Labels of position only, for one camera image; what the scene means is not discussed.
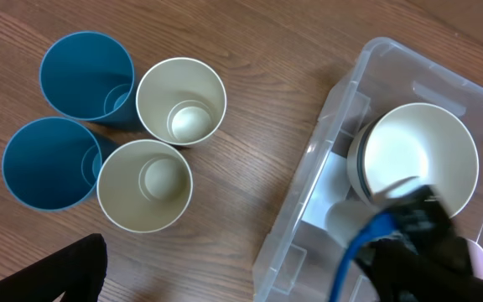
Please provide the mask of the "tall dark blue cup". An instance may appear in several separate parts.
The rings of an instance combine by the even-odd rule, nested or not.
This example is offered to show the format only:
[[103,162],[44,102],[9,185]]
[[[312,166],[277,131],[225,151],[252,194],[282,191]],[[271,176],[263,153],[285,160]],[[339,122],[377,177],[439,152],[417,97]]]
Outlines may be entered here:
[[94,31],[59,39],[39,67],[40,89],[57,112],[125,130],[138,127],[137,83],[127,50],[114,38]]
[[111,139],[64,117],[43,117],[20,128],[2,157],[3,181],[22,204],[62,211],[96,193],[100,170],[117,148]]

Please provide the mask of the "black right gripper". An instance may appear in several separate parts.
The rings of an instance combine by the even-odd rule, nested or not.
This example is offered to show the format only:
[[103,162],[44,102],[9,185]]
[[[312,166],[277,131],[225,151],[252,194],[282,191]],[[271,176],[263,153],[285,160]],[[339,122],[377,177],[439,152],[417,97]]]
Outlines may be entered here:
[[416,186],[401,195],[386,194],[382,210],[359,231],[356,240],[363,245],[394,235],[417,255],[456,273],[474,273],[468,243],[457,234],[442,196],[431,185]]

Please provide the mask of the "tall beige cup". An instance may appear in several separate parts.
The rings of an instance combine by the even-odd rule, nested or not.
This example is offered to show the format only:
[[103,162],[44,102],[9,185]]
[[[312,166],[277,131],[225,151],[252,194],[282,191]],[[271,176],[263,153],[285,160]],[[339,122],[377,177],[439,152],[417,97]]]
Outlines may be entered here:
[[175,223],[192,199],[194,181],[185,157],[152,139],[123,144],[108,156],[96,186],[106,217],[129,232],[152,233]]
[[206,63],[174,57],[158,62],[143,75],[136,108],[152,136],[190,148],[204,143],[220,127],[227,109],[226,88]]

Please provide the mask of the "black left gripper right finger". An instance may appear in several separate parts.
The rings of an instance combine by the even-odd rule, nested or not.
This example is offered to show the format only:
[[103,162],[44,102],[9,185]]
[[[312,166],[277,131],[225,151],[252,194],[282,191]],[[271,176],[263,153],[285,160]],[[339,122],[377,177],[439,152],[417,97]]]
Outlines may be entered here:
[[483,302],[482,279],[449,270],[398,241],[362,248],[362,271],[380,301]]

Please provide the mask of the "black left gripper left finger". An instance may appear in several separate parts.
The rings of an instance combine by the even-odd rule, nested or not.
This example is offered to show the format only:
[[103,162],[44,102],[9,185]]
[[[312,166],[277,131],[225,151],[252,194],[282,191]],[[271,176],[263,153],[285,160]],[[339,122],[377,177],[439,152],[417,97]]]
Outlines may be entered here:
[[93,233],[0,280],[0,301],[98,301],[106,242]]

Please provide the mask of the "small pink cup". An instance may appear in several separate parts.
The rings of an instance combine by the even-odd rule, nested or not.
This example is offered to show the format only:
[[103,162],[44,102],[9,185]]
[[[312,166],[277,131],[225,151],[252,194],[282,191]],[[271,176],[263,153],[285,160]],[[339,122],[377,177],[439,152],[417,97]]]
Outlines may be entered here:
[[483,280],[483,247],[477,242],[468,239],[468,248],[473,274]]

